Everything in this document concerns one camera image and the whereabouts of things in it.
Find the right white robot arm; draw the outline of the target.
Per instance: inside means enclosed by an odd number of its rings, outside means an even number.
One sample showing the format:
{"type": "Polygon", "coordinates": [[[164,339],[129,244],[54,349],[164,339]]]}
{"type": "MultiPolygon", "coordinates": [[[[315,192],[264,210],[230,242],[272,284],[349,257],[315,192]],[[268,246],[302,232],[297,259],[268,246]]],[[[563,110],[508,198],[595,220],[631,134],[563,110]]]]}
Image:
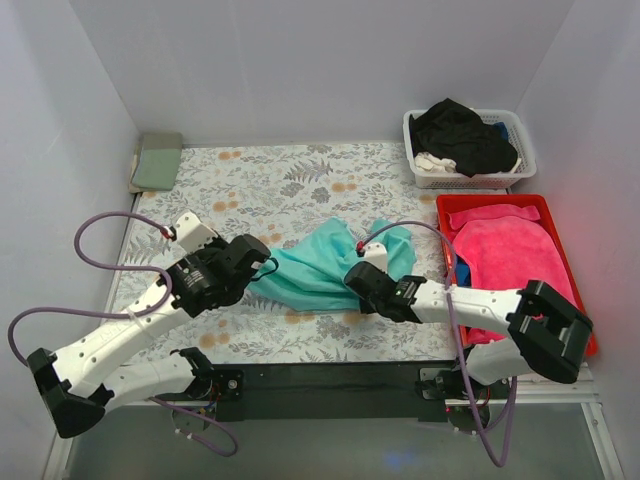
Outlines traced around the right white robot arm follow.
{"type": "Polygon", "coordinates": [[[367,261],[344,283],[373,311],[397,323],[444,323],[496,333],[502,338],[465,352],[452,373],[454,389],[475,397],[490,384],[536,373],[560,384],[577,381],[593,322],[545,282],[523,289],[480,290],[407,275],[393,280],[367,261]]]}

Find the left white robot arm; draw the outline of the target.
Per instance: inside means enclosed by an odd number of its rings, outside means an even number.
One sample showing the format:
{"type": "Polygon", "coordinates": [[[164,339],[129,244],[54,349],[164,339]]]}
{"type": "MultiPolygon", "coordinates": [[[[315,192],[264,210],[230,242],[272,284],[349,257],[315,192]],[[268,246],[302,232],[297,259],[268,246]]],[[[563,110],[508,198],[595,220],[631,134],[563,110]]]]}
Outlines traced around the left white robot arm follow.
{"type": "Polygon", "coordinates": [[[195,347],[159,361],[130,360],[203,312],[238,303],[270,256],[249,234],[214,240],[171,265],[169,277],[152,284],[123,318],[56,351],[31,353],[27,365],[58,435],[76,437],[108,412],[158,395],[207,398],[216,386],[214,368],[195,347]]]}

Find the teal t shirt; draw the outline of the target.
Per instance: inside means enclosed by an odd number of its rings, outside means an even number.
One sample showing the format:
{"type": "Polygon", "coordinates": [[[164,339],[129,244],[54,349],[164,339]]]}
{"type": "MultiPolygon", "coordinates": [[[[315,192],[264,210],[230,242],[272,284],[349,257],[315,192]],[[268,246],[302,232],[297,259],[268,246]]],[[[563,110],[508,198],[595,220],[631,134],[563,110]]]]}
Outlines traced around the teal t shirt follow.
{"type": "Polygon", "coordinates": [[[332,217],[293,247],[273,249],[271,257],[277,270],[251,284],[251,293],[297,311],[359,308],[359,297],[344,284],[360,260],[345,221],[332,217]]]}

